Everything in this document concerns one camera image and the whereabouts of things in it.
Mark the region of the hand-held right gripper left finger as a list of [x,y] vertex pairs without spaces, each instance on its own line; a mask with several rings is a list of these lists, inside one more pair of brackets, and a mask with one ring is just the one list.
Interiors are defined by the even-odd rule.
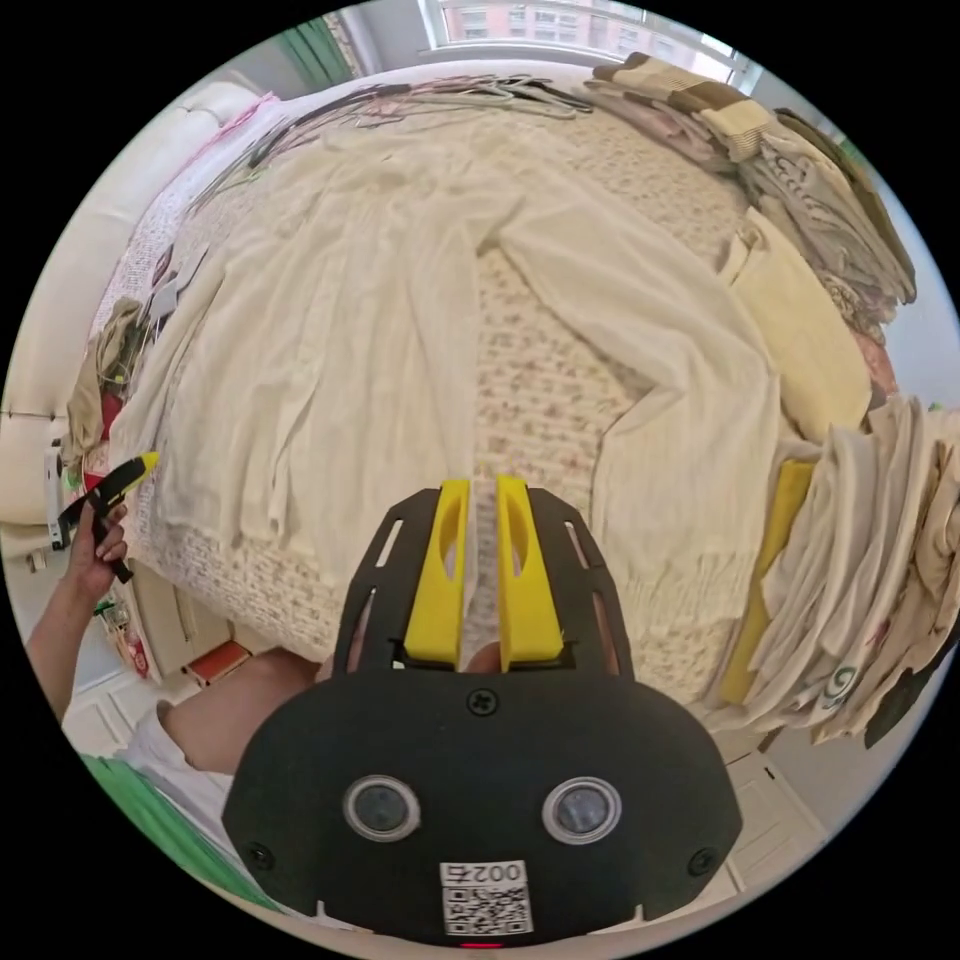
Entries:
[[437,491],[425,556],[404,635],[404,652],[416,663],[458,667],[465,597],[470,483],[447,480]]

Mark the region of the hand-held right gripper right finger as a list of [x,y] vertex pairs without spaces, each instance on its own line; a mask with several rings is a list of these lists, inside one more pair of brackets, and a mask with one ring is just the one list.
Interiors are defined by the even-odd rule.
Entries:
[[528,487],[497,477],[497,598],[503,672],[557,661],[563,635]]

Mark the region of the person's left hand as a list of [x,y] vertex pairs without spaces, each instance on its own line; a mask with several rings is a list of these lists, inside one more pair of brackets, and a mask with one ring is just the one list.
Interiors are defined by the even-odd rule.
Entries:
[[67,581],[76,590],[83,605],[92,611],[106,595],[115,578],[112,565],[127,555],[123,521],[127,507],[121,503],[103,520],[106,533],[97,541],[93,521],[99,517],[89,503],[82,510],[80,522],[73,534]]

